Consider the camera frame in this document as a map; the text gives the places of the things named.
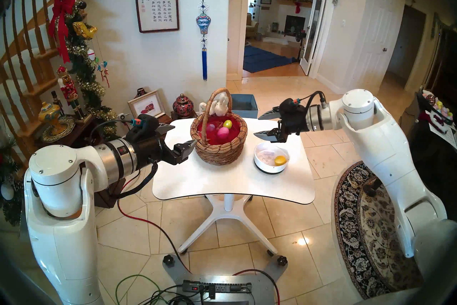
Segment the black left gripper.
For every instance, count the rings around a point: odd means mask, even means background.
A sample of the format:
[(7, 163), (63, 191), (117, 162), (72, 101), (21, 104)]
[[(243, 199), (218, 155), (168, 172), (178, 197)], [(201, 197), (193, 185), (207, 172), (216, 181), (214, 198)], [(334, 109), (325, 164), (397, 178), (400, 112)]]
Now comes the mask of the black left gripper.
[(155, 130), (133, 129), (133, 149), (137, 166), (147, 166), (153, 162), (166, 162), (178, 165), (189, 158), (197, 140), (177, 143), (171, 150), (165, 143), (164, 135), (175, 129), (174, 125), (159, 123)]

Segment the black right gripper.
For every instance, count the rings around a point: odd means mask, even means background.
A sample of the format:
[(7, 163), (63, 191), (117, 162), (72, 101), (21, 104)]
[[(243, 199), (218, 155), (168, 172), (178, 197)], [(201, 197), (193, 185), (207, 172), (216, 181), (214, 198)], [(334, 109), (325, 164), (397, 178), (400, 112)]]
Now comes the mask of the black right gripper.
[(254, 136), (269, 142), (285, 142), (287, 135), (293, 133), (299, 135), (309, 131), (307, 113), (308, 109), (305, 106), (296, 104), (294, 101), (283, 101), (280, 107), (275, 106), (258, 117), (258, 120), (280, 119), (281, 128), (259, 131), (254, 133)]

